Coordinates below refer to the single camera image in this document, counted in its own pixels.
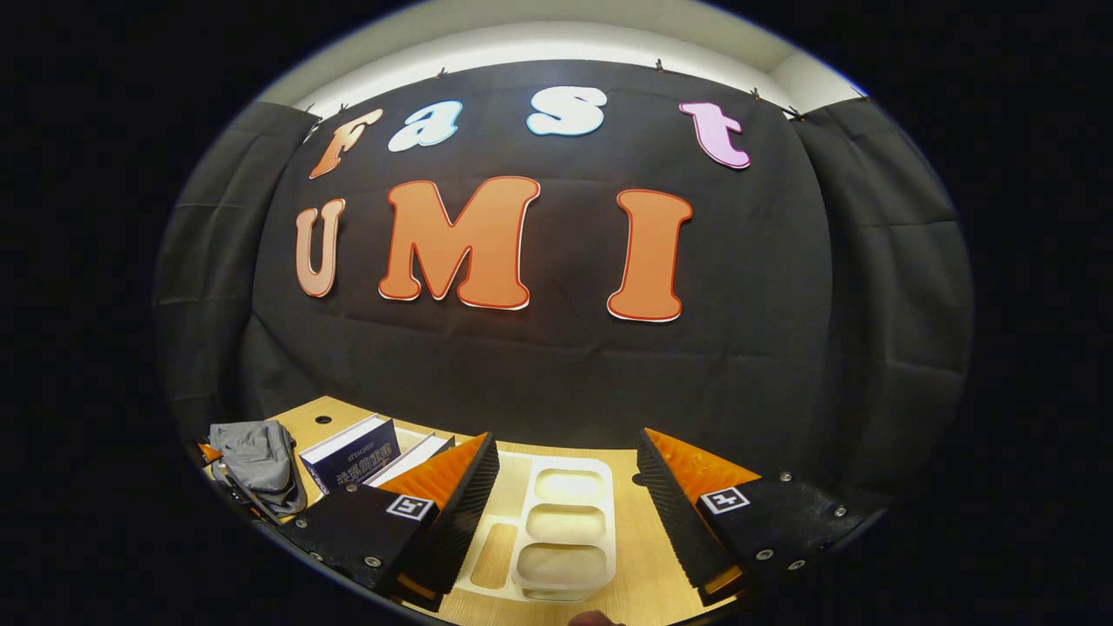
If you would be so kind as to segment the white book with blue picture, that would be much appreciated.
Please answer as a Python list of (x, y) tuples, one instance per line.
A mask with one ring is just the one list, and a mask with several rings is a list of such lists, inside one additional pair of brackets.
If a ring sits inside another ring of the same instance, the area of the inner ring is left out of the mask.
[(417, 436), (417, 433), (408, 432), (406, 430), (401, 430), (398, 436), (400, 443), (408, 443), (408, 448), (403, 450), (397, 459), (390, 461), (390, 464), (387, 464), (384, 469), (373, 476), (370, 476), (370, 479), (364, 481), (364, 486), (381, 487), (382, 485), (388, 483), (390, 480), (393, 480), (415, 467), (425, 463), (425, 461), (429, 461), (433, 458), (433, 456), (437, 456), (456, 447), (456, 436), (444, 437), (439, 436), (436, 432), (430, 432), (426, 433), (426, 436)]

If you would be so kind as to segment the dark blue book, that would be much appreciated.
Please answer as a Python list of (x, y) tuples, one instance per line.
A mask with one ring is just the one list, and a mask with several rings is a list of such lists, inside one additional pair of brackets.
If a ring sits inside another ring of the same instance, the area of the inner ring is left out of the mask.
[(303, 467), (323, 495), (349, 483), (362, 483), (400, 456), (394, 421), (367, 415), (299, 453)]

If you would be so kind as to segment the white bookshelf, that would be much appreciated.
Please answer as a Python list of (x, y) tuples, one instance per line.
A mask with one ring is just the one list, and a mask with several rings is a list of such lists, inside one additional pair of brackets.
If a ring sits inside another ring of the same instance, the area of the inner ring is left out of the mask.
[(498, 479), (450, 590), (588, 601), (615, 577), (615, 487), (595, 458), (498, 444)]

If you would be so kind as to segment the grey schoolbag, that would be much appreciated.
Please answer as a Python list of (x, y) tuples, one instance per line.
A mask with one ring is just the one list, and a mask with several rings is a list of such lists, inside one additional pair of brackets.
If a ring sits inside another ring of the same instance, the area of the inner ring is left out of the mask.
[(295, 463), (293, 436), (278, 421), (215, 423), (208, 439), (220, 453), (211, 464), (218, 483), (240, 486), (276, 518), (305, 510), (309, 499)]

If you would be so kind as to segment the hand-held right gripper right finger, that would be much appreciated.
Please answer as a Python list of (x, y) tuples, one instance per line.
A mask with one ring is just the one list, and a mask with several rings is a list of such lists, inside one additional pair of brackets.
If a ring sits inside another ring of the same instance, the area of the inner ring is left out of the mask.
[(706, 606), (756, 601), (870, 529), (873, 515), (789, 473), (754, 471), (649, 428), (637, 475)]

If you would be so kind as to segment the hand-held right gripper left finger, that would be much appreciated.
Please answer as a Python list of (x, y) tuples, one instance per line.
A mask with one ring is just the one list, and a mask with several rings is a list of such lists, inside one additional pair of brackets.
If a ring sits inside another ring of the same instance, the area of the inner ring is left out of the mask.
[(391, 601), (437, 612), (470, 549), (500, 460), (473, 436), (382, 486), (342, 488), (288, 524), (286, 542)]

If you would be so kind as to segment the black backdrop cloth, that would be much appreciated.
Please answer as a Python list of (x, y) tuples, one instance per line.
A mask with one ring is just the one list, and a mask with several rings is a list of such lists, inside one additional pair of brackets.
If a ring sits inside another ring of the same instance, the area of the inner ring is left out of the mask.
[(170, 212), (152, 309), (186, 440), (317, 397), (512, 443), (649, 427), (870, 509), (929, 459), (974, 331), (949, 192), (885, 110), (604, 61), (325, 120), (253, 102)]

